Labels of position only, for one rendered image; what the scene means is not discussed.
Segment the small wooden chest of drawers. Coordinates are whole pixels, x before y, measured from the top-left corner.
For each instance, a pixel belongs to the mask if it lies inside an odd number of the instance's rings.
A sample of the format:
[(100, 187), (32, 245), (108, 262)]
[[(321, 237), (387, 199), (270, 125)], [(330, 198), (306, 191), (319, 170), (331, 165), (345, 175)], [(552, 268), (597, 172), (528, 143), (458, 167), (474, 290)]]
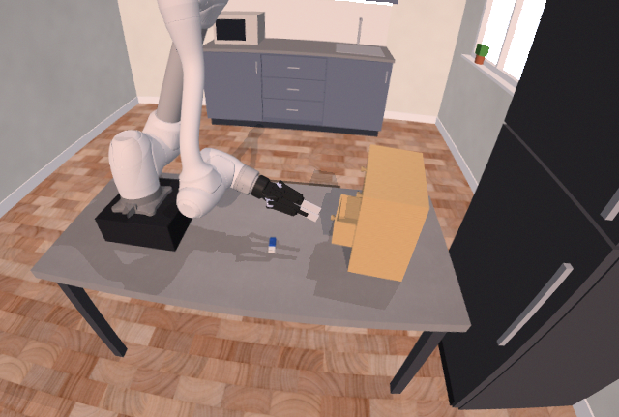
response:
[(371, 144), (348, 271), (401, 282), (429, 210), (423, 153)]

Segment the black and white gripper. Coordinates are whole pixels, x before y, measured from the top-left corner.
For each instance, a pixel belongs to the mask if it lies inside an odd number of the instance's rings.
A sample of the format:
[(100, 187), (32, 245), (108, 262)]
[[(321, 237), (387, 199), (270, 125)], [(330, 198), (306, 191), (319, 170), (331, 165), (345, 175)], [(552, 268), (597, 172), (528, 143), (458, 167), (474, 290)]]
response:
[[(273, 187), (274, 186), (274, 187)], [(302, 194), (285, 185), (281, 180), (276, 183), (270, 182), (270, 179), (259, 175), (257, 178), (251, 195), (257, 198), (263, 198), (266, 202), (266, 208), (275, 209), (290, 216), (300, 214), (314, 222), (318, 219), (321, 208), (306, 201)], [(296, 205), (301, 205), (300, 206)]]

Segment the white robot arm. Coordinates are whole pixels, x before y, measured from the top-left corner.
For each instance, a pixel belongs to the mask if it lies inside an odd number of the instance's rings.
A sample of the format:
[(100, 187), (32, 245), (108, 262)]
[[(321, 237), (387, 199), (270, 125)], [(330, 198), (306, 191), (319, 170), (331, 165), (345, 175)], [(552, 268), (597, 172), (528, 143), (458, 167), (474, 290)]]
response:
[(199, 149), (203, 43), (228, 1), (157, 0), (173, 42), (158, 108), (149, 115), (142, 132), (123, 131), (110, 142), (109, 164), (121, 197), (112, 212), (122, 212), (127, 218), (133, 214), (154, 216), (172, 192), (171, 186), (160, 185), (159, 176), (179, 155), (183, 170), (176, 203), (184, 216), (205, 216), (229, 188), (251, 193), (259, 171), (221, 150)]

